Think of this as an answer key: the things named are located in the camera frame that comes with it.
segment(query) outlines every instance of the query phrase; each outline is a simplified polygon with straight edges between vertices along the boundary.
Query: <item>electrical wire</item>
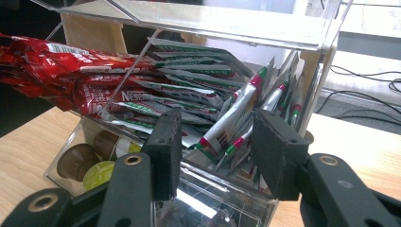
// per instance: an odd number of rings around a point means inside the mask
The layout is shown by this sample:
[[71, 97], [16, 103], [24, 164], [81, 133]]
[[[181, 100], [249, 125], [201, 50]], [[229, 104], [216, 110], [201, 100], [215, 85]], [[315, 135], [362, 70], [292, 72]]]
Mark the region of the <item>electrical wire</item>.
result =
[[377, 111], [377, 110], [369, 110], [369, 109], [367, 109], [367, 110], [360, 110], [360, 109], [349, 110], [349, 111], [346, 111], [346, 112], [344, 112], [344, 113], [342, 113], [342, 114], [334, 115], [334, 116], [331, 116], [331, 117], [340, 118], [340, 117], [343, 117], [343, 116], [347, 116], [347, 114], [350, 114], [350, 113], [352, 113], [352, 112], [365, 112], [365, 113], [367, 113], [367, 112], [374, 112], [374, 113], [378, 113], [378, 114], [384, 114], [384, 115], [388, 116], [389, 118], [391, 118], [392, 120], [401, 123], [401, 120], [398, 120], [397, 118], [395, 118], [395, 117], [393, 117], [393, 116], [391, 116], [391, 115], [389, 115], [389, 114], [387, 114], [387, 113], [384, 113], [384, 112], [381, 112], [381, 111]]
[[394, 124], [394, 125], [401, 126], [401, 123], [394, 122], [394, 121], [391, 121], [391, 120], [382, 119], [382, 118], [378, 118], [378, 117], [374, 117], [374, 116], [347, 115], [347, 116], [340, 116], [340, 117], [336, 117], [336, 118], [337, 118], [337, 119], [344, 119], [344, 118], [365, 118], [365, 119], [377, 120], [377, 121], [382, 121], [382, 122], [386, 122], [386, 123], [390, 123], [390, 124]]
[[396, 5], [379, 5], [379, 4], [366, 4], [366, 3], [353, 3], [353, 6], [364, 6], [364, 7], [390, 7], [390, 8], [401, 8]]
[[[347, 73], [338, 72], [338, 71], [334, 70], [333, 68], [338, 68], [338, 69], [340, 69], [342, 71], [345, 71]], [[395, 86], [395, 84], [401, 83], [401, 79], [375, 79], [375, 78], [370, 78], [370, 77], [373, 77], [373, 76], [386, 75], [386, 74], [401, 74], [401, 71], [387, 71], [387, 72], [373, 73], [373, 74], [358, 74], [358, 73], [354, 73], [351, 70], [345, 69], [345, 68], [337, 66], [337, 65], [331, 65], [330, 70], [332, 72], [336, 73], [336, 74], [339, 74], [339, 75], [345, 75], [345, 76], [349, 75], [349, 76], [356, 76], [356, 77], [360, 77], [360, 78], [364, 78], [364, 79], [371, 79], [371, 80], [375, 80], [375, 81], [379, 81], [379, 82], [389, 82], [390, 90], [392, 90], [393, 92], [401, 94], [401, 90]]]
[[[391, 109], [393, 109], [394, 111], [396, 111], [397, 113], [399, 113], [399, 114], [401, 115], [401, 112], [400, 112], [400, 111], [398, 111], [397, 109], [395, 109], [393, 106], [389, 105], [388, 103], [386, 103], [386, 102], [384, 102], [384, 101], [382, 101], [382, 100], [380, 100], [380, 99], [378, 99], [378, 98], [375, 98], [375, 97], [372, 97], [372, 96], [368, 96], [368, 95], [366, 95], [366, 94], [359, 93], [359, 92], [353, 92], [353, 91], [337, 91], [337, 92], [334, 92], [334, 93], [330, 94], [330, 95], [324, 100], [324, 102], [323, 102], [322, 106], [320, 107], [320, 109], [319, 109], [318, 111], [316, 111], [315, 113], [318, 114], [318, 113], [323, 109], [323, 107], [325, 106], [325, 104], [327, 103], [327, 101], [329, 100], [329, 98], [330, 98], [331, 96], [333, 96], [334, 94], [340, 94], [340, 93], [355, 93], [355, 94], [358, 94], [358, 95], [367, 96], [367, 97], [370, 98], [370, 99], [373, 99], [373, 100], [375, 100], [375, 101], [378, 101], [378, 102], [382, 103], [382, 104], [385, 105], [385, 106], [390, 107]], [[367, 116], [367, 115], [346, 115], [346, 114], [349, 114], [350, 112], [376, 112], [376, 113], [380, 113], [380, 114], [384, 114], [384, 115], [388, 116], [388, 117], [391, 118], [393, 121], [392, 121], [392, 120], [388, 120], [388, 119], [379, 118], [379, 117], [374, 117], [374, 116]], [[365, 118], [365, 119], [371, 119], [371, 120], [376, 120], [376, 121], [381, 121], [381, 122], [386, 122], [386, 123], [389, 123], [389, 124], [394, 124], [394, 125], [401, 126], [401, 120], [398, 120], [398, 119], [396, 119], [395, 117], [392, 117], [391, 115], [386, 114], [386, 113], [384, 113], [384, 112], [376, 111], [376, 110], [350, 110], [350, 111], [346, 111], [346, 112], [344, 112], [344, 113], [342, 113], [342, 114], [333, 115], [333, 116], [330, 116], [330, 117], [333, 117], [333, 118], [336, 118], [336, 119], [344, 119], [344, 118]]]
[[401, 115], [401, 112], [398, 111], [397, 109], [395, 109], [395, 108], [394, 108], [393, 106], [391, 106], [389, 103], [387, 103], [387, 102], [385, 102], [385, 101], [382, 101], [382, 100], [380, 100], [380, 99], [378, 99], [378, 98], [375, 98], [375, 97], [373, 97], [373, 96], [369, 96], [369, 95], [366, 95], [366, 94], [363, 94], [363, 93], [360, 93], [360, 92], [354, 92], [354, 91], [336, 91], [336, 92], [333, 92], [332, 94], [330, 94], [329, 96], [327, 96], [327, 97], [325, 98], [325, 100], [324, 100], [322, 106], [319, 108], [318, 111], [316, 111], [316, 114], [318, 114], [318, 113], [323, 109], [323, 107], [325, 106], [325, 104], [327, 103], [327, 101], [329, 100], [329, 98], [330, 98], [331, 96], [333, 96], [333, 95], [335, 95], [335, 94], [347, 94], [347, 93], [357, 94], [357, 95], [360, 95], [360, 96], [367, 96], [367, 97], [370, 98], [371, 100], [374, 100], [374, 101], [376, 101], [376, 102], [379, 102], [379, 103], [381, 103], [381, 104], [383, 104], [383, 105], [389, 107], [390, 109], [394, 110], [395, 112], [397, 112], [398, 114]]

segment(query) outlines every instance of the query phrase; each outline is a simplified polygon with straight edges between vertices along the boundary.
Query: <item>light wood surface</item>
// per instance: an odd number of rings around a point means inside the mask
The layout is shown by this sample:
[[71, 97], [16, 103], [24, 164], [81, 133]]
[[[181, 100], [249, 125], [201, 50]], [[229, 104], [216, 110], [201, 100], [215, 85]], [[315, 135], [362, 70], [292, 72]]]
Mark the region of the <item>light wood surface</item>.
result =
[[[44, 171], [60, 151], [79, 117], [53, 108], [0, 138], [0, 223], [28, 195], [54, 185]], [[401, 135], [313, 114], [309, 153], [345, 160], [369, 187], [401, 200]], [[299, 202], [282, 201], [271, 226], [303, 226]]]

